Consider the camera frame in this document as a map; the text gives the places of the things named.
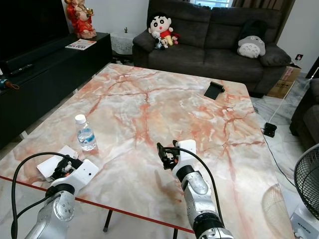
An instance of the window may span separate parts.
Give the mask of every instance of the window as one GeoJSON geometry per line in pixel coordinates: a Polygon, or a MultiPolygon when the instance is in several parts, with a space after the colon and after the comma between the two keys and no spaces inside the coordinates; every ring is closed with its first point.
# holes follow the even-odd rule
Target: window
{"type": "Polygon", "coordinates": [[[195,0],[195,4],[213,7],[231,7],[232,0],[195,0]]]}

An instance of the white tile floor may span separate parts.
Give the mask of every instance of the white tile floor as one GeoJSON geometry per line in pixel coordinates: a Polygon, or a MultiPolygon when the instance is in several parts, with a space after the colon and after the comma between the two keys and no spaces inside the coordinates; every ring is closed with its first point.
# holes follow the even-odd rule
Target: white tile floor
{"type": "MultiPolygon", "coordinates": [[[[299,77],[294,85],[294,88],[284,101],[283,106],[273,118],[272,123],[276,124],[278,129],[274,138],[266,136],[271,151],[274,154],[279,166],[293,182],[293,173],[295,163],[304,152],[303,146],[299,139],[293,136],[289,131],[290,118],[306,92],[307,81],[299,77]]],[[[254,107],[258,111],[258,122],[260,127],[263,127],[265,122],[269,120],[270,116],[280,104],[281,100],[271,97],[263,97],[262,99],[251,98],[254,107]]],[[[28,131],[32,131],[35,126],[42,123],[52,112],[57,108],[51,110],[48,114],[42,117],[35,125],[32,125],[28,131]]],[[[19,142],[19,139],[10,143],[7,147],[0,151],[0,159],[6,155],[19,142]]],[[[300,198],[296,189],[286,180],[286,178],[276,169],[276,174],[283,192],[287,210],[289,215],[295,210],[300,198]]],[[[12,222],[12,212],[10,205],[10,187],[11,183],[0,179],[0,232],[1,239],[9,239],[9,228],[12,222]]],[[[43,198],[44,193],[32,188],[18,185],[17,186],[17,210],[21,210],[43,198]]],[[[36,222],[37,212],[41,205],[25,213],[19,219],[19,236],[24,238],[28,231],[36,222]]],[[[123,239],[123,238],[153,238],[153,239],[168,239],[172,238],[173,229],[151,223],[142,219],[130,217],[127,215],[113,213],[109,231],[104,233],[102,231],[108,210],[101,209],[84,203],[76,202],[75,217],[71,221],[68,230],[67,238],[89,238],[89,239],[123,239]]],[[[195,236],[190,233],[178,231],[179,239],[194,239],[195,236]]]]}

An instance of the statue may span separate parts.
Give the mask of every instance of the statue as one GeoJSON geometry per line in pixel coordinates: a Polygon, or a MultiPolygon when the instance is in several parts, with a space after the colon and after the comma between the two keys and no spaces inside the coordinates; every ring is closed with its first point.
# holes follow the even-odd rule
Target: statue
{"type": "Polygon", "coordinates": [[[86,8],[84,0],[64,0],[67,6],[68,17],[72,22],[78,38],[90,39],[96,36],[92,26],[93,10],[86,8]]]}

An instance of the tv cabinet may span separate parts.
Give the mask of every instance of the tv cabinet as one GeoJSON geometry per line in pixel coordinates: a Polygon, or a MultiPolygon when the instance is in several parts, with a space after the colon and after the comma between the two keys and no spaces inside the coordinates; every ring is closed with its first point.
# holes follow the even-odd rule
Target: tv cabinet
{"type": "Polygon", "coordinates": [[[92,40],[97,42],[84,51],[61,48],[20,75],[4,76],[20,90],[0,92],[0,149],[111,61],[110,35],[97,33],[92,40]]]}

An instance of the fan grille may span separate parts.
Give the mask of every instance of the fan grille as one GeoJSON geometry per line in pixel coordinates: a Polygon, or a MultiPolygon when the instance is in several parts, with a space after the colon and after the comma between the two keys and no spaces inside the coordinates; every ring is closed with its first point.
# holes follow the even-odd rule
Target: fan grille
{"type": "Polygon", "coordinates": [[[319,147],[297,163],[295,184],[305,206],[319,220],[319,147]]]}

